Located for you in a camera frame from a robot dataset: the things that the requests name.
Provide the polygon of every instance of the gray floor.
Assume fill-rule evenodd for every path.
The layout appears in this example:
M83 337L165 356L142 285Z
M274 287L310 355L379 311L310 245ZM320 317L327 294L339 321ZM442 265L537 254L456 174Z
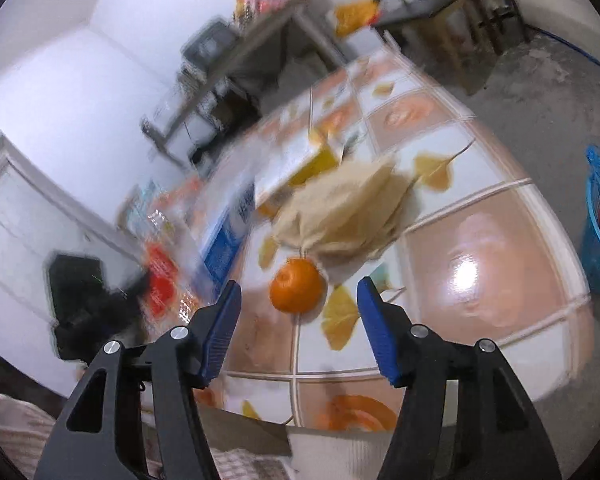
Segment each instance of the gray floor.
M449 79L449 70L430 66L429 72L509 148L579 247L586 219L584 150L589 143L600 146L600 67L537 35L507 50L473 96ZM565 478L600 437L600 298L594 298L594 315L593 359L579 378L537 405Z

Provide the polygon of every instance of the tiled pattern tablecloth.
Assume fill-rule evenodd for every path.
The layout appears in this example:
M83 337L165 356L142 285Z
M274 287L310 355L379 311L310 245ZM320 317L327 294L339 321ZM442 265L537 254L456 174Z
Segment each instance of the tiled pattern tablecloth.
M388 282L383 298L413 322L464 344L492 338L533 400L582 368L592 349L589 291L563 228L493 133L408 59L387 47L358 59L258 128L281 135L318 128L339 142L356 136L352 156L391 152L405 171L418 154L462 152L450 164L448 189L416 184L413 224L344 287L355 298L358 280L380 272ZM269 232L268 222L256 226L237 266L242 313L226 372L205 399L282 424L392 429L404 391L378 373L362 322L333 350L320 308L292 316L271 306L269 282L291 254L279 250L260 269Z

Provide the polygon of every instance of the silver bolt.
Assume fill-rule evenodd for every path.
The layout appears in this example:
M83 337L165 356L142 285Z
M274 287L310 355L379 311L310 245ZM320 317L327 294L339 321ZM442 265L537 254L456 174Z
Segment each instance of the silver bolt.
M171 330L171 337L174 339L182 339L189 334L189 330L186 326L177 326Z
M429 329L424 325L413 325L411 327L411 335L423 338L429 335Z
M119 342L109 341L108 343L104 343L105 354L115 354L118 350L120 350Z
M491 339L480 339L478 343L478 348L483 352L487 352L490 354L496 349L496 343L494 343Z

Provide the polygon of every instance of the blue trash can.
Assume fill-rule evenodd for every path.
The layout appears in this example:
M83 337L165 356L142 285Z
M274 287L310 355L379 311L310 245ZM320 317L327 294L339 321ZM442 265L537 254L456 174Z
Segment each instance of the blue trash can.
M600 294L600 227L596 220L600 210L600 190L593 175L587 180L587 224L582 234L580 262L592 292Z

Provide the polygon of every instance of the brown wooden chair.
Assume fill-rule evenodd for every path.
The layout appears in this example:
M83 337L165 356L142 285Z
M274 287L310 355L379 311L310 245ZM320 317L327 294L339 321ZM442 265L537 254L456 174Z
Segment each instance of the brown wooden chair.
M501 37L496 31L496 27L493 22L496 23L500 34L504 33L504 27L502 25L502 20L506 18L515 18L518 20L518 24L520 26L520 32L522 33L522 38L525 40L525 43L529 43L529 33L526 30L526 25L524 20L522 19L522 14L520 13L520 9L518 8L518 3L516 0L505 0L507 3L507 7L504 9L495 9L493 11L493 17L489 16L487 9L484 5L484 0L470 0L474 5L478 14L480 15L480 26L484 27L487 37L489 41L491 41L491 45L493 46L493 51L499 56L502 54L502 42Z
M456 10L464 10L467 22L475 41L482 42L482 34L479 30L477 20L467 12L467 0L401 0L402 5L397 9L382 13L372 27L386 41L384 34L387 32L398 43L399 46L406 44L406 38L402 33L405 26L412 27L424 36L437 37L456 70L458 82L470 94L472 90L468 84L460 55L451 35L449 34L446 20Z

